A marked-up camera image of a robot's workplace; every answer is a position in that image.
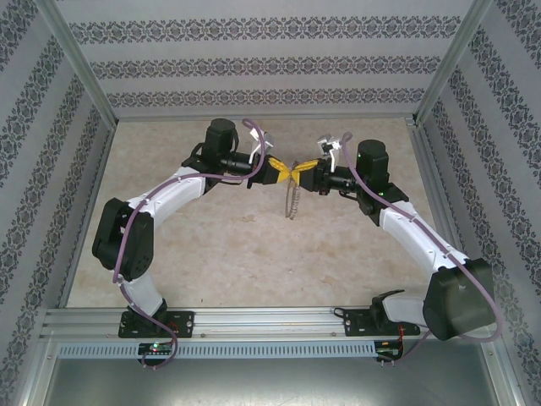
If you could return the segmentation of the long aluminium mounting rail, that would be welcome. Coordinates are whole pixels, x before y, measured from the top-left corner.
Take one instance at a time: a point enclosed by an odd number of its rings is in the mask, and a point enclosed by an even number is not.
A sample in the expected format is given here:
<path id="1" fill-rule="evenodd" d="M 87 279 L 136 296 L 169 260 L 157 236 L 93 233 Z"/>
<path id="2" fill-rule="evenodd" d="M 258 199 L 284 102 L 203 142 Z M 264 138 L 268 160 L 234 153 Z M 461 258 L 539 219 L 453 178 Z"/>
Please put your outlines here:
<path id="1" fill-rule="evenodd" d="M 193 341 L 347 340 L 331 307 L 192 308 Z M 117 341 L 123 308 L 48 310 L 38 338 L 57 342 Z"/>

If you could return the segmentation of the metal band with key rings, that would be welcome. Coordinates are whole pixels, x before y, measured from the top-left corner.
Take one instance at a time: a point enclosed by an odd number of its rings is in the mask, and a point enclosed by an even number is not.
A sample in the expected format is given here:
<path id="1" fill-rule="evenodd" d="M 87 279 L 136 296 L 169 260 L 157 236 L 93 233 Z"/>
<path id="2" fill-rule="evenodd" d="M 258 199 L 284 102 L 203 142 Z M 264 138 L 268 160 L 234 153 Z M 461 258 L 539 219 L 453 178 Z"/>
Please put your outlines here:
<path id="1" fill-rule="evenodd" d="M 293 220 L 298 212 L 298 204 L 300 201 L 300 187 L 297 183 L 289 178 L 287 182 L 287 191 L 285 198 L 285 218 Z"/>

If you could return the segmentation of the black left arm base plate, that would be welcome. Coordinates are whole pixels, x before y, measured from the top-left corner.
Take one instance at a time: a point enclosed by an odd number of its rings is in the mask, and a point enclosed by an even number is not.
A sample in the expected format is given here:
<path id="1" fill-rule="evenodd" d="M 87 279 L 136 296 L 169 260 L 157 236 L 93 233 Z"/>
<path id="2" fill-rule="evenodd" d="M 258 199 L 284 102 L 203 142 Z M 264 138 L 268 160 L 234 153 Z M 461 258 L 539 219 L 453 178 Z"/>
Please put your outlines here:
<path id="1" fill-rule="evenodd" d="M 192 337 L 194 312 L 158 310 L 154 318 L 172 330 L 177 337 Z M 157 326 L 131 309 L 122 313 L 117 334 L 120 338 L 162 338 L 171 336 L 164 328 Z"/>

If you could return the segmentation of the grey metal sheet panel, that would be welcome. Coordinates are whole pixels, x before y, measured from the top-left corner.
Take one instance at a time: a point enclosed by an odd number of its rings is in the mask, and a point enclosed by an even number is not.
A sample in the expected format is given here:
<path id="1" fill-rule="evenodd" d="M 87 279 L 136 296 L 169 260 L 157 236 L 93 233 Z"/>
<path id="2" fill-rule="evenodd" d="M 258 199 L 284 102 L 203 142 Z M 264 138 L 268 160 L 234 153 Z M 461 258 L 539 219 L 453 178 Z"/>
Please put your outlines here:
<path id="1" fill-rule="evenodd" d="M 46 406 L 514 406 L 481 365 L 367 359 L 188 359 L 147 371 L 132 360 L 57 362 Z"/>

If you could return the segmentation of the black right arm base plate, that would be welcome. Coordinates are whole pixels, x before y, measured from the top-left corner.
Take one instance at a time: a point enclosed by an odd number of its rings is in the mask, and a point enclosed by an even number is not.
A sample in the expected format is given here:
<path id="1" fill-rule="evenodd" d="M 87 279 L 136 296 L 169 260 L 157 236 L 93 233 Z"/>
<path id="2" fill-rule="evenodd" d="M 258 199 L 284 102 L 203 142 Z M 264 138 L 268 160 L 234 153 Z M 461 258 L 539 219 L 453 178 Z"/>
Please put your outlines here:
<path id="1" fill-rule="evenodd" d="M 421 333 L 415 324 L 390 321 L 385 315 L 373 315 L 370 309 L 345 309 L 342 321 L 347 337 L 414 337 Z"/>

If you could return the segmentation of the aluminium frame post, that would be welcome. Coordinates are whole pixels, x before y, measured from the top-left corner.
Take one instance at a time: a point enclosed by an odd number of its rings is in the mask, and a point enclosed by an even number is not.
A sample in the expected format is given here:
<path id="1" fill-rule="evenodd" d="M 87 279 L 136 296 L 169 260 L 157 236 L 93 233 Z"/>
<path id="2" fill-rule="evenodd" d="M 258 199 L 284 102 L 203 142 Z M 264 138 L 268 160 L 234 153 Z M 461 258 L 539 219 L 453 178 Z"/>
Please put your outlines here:
<path id="1" fill-rule="evenodd" d="M 34 0 L 47 26 L 56 37 L 74 72 L 79 76 L 91 100 L 109 126 L 117 126 L 118 118 L 101 88 L 87 58 L 76 41 L 67 21 L 62 16 L 56 0 Z"/>
<path id="2" fill-rule="evenodd" d="M 463 21 L 456 31 L 450 46 L 448 47 L 439 67 L 436 69 L 433 79 L 430 81 L 418 109 L 413 114 L 416 125 L 420 125 L 429 115 L 436 103 L 448 78 L 460 61 L 467 44 L 473 38 L 478 26 L 486 15 L 494 0 L 473 0 Z"/>

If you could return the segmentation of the small circuit board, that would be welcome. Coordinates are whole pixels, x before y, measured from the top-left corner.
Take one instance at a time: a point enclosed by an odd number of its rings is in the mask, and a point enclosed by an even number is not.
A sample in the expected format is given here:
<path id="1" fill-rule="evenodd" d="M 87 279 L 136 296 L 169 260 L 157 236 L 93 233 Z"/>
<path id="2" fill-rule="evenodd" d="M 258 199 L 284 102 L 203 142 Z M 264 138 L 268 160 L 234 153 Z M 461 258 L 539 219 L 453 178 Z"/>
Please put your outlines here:
<path id="1" fill-rule="evenodd" d="M 404 346 L 400 340 L 376 341 L 374 345 L 375 351 L 381 359 L 398 360 L 403 355 Z"/>
<path id="2" fill-rule="evenodd" d="M 138 347 L 139 356 L 169 356 L 172 353 L 173 345 L 171 343 L 141 343 Z"/>

